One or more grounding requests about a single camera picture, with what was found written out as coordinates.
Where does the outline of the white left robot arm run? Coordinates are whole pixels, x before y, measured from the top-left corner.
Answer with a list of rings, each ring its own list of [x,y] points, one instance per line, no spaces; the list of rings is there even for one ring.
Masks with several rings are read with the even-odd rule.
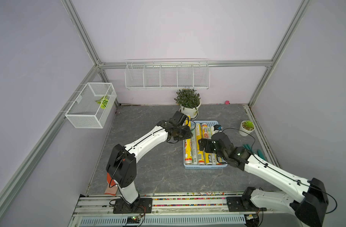
[[[117,144],[109,157],[106,172],[108,184],[118,186],[122,200],[129,205],[140,199],[136,189],[137,164],[140,159],[157,145],[167,142],[174,144],[192,137],[190,117],[176,111],[169,120],[162,120],[148,133],[126,145]]]

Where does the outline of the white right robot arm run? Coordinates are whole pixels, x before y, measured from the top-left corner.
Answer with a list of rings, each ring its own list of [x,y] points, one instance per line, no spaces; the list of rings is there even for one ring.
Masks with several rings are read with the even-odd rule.
[[[228,165],[256,175],[281,190],[266,192],[248,187],[241,196],[241,206],[266,208],[296,216],[309,227],[321,227],[329,205],[328,195],[322,181],[307,180],[269,164],[244,147],[236,147],[223,132],[215,133],[211,139],[198,140],[198,148],[216,154]]]

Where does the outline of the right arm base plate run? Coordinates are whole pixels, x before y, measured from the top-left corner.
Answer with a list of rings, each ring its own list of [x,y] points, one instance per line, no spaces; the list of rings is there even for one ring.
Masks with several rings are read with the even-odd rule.
[[[253,204],[251,196],[230,196],[226,200],[229,212],[259,212],[262,210]]]

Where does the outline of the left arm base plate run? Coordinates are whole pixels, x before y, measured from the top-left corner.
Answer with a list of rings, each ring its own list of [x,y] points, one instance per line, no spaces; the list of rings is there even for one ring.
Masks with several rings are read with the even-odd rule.
[[[148,197],[138,198],[132,204],[124,199],[116,199],[113,205],[114,214],[132,214],[132,213],[151,213],[153,208],[153,199]]]

